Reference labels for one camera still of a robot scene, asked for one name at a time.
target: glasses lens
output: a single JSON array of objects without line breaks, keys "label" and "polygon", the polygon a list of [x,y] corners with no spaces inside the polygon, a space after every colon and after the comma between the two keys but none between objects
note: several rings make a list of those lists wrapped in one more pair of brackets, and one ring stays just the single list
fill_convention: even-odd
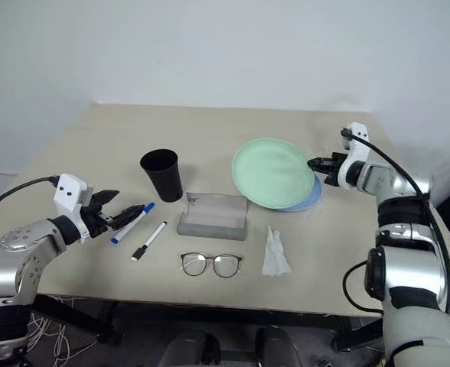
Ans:
[{"label": "glasses lens", "polygon": [[213,263],[215,273],[222,278],[230,278],[239,269],[239,259],[231,255],[220,255]]},{"label": "glasses lens", "polygon": [[207,259],[201,254],[186,254],[182,259],[182,268],[188,275],[199,275],[206,266]]}]

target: stacked plates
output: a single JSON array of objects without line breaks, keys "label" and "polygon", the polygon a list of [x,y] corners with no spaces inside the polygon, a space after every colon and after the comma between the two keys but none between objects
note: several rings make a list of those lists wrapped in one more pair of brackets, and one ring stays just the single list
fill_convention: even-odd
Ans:
[{"label": "stacked plates", "polygon": [[232,175],[250,201],[270,209],[307,209],[321,196],[321,184],[303,151],[287,141],[250,141],[235,154]]}]

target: tissue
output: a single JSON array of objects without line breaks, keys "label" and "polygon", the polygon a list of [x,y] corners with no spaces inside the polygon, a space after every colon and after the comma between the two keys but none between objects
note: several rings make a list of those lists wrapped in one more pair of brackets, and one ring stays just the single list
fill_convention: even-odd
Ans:
[{"label": "tissue", "polygon": [[285,249],[279,238],[279,231],[271,231],[268,226],[268,237],[266,240],[266,252],[264,254],[264,265],[262,266],[262,275],[281,275],[291,273],[285,258]]}]

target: black cup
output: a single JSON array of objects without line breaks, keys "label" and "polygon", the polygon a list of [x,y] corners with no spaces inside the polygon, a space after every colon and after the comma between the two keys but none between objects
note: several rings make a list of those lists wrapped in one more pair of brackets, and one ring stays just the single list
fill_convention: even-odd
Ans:
[{"label": "black cup", "polygon": [[140,165],[150,177],[162,201],[173,203],[182,198],[177,154],[169,149],[150,151],[142,157]]}]

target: table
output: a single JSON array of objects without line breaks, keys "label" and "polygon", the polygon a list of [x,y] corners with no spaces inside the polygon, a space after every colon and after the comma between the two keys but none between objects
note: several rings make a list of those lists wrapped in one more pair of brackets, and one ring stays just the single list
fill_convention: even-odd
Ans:
[{"label": "table", "polygon": [[[279,213],[249,205],[244,242],[179,236],[185,198],[163,203],[139,166],[156,148],[179,155],[184,191],[239,194],[230,174],[234,153],[244,143],[274,137],[305,148],[308,157],[342,151],[340,130],[349,122],[368,126],[370,140],[396,157],[382,128],[367,113],[300,112],[266,109],[210,109],[165,106],[95,105],[67,129],[13,185],[62,172],[72,173],[97,190],[121,193],[105,213],[119,213],[136,203],[155,201],[152,212],[119,245],[108,232],[71,245],[50,263],[39,292],[72,297],[200,304],[239,309],[295,311],[360,316],[344,298],[341,279],[374,246],[377,206],[371,196],[323,185],[323,199],[312,210]],[[38,184],[0,204],[0,237],[16,226],[56,216],[54,189]],[[162,221],[169,226],[138,262],[129,258]],[[261,275],[267,226],[281,232],[291,274]],[[450,252],[450,235],[442,225]],[[185,252],[243,257],[242,274],[218,278],[211,269],[200,277],[179,270]],[[364,291],[364,272],[348,282],[352,297],[367,307],[377,301]]]}]

